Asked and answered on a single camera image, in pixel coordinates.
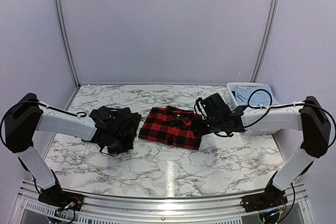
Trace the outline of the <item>black pinstripe shirt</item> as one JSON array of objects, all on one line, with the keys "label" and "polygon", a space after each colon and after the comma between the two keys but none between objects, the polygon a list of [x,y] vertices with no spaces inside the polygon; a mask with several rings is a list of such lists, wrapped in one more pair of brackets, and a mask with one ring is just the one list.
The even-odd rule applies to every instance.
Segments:
[{"label": "black pinstripe shirt", "polygon": [[142,115],[137,112],[131,112],[129,107],[118,109],[102,106],[98,109],[92,110],[89,117],[93,119],[97,128],[90,142],[97,144],[98,134],[101,130],[110,130],[115,127],[120,129],[127,123],[132,122],[137,126],[137,132]]}]

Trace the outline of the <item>red black plaid shirt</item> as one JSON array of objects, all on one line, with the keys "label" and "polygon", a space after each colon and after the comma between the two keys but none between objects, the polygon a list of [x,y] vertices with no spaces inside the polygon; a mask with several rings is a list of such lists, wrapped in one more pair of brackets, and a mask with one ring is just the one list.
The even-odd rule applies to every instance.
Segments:
[{"label": "red black plaid shirt", "polygon": [[202,117],[193,111],[182,110],[172,106],[153,107],[138,138],[151,142],[198,150],[202,137],[196,130],[196,122]]}]

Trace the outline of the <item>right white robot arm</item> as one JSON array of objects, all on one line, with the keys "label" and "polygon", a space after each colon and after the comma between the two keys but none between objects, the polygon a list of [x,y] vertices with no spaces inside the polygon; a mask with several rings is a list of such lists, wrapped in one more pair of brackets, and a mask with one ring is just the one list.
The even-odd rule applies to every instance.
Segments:
[{"label": "right white robot arm", "polygon": [[314,96],[283,105],[252,106],[247,103],[231,110],[215,93],[205,99],[198,98],[194,109],[201,114],[194,126],[194,132],[199,135],[214,133],[220,137],[232,137],[236,132],[264,129],[302,133],[301,145],[272,176],[265,192],[260,195],[260,203],[265,207],[273,206],[286,188],[335,143],[335,119]]}]

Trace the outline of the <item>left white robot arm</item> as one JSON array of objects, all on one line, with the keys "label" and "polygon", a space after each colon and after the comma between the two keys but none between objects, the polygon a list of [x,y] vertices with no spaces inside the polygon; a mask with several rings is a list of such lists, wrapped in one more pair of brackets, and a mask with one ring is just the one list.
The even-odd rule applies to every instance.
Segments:
[{"label": "left white robot arm", "polygon": [[61,206],[66,193],[35,145],[35,136],[66,135],[96,144],[104,155],[116,156],[134,148],[141,117],[129,107],[101,106],[90,113],[72,113],[28,93],[1,118],[1,142],[40,186],[39,194]]}]

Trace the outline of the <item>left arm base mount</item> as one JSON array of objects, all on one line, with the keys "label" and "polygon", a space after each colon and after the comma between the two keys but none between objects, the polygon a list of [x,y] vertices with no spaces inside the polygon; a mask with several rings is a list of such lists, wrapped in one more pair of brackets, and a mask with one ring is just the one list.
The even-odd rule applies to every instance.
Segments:
[{"label": "left arm base mount", "polygon": [[80,211],[84,196],[82,194],[72,193],[62,190],[60,193],[48,195],[46,192],[39,193],[38,201],[58,207],[61,210]]}]

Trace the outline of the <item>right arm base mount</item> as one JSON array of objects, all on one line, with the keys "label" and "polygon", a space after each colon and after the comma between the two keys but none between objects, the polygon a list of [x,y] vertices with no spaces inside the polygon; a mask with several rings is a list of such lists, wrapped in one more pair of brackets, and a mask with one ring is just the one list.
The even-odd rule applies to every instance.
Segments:
[{"label": "right arm base mount", "polygon": [[240,201],[240,205],[244,208],[245,212],[266,210],[273,207],[284,206],[287,203],[288,199],[283,191],[280,193],[263,192],[250,194],[243,196]]}]

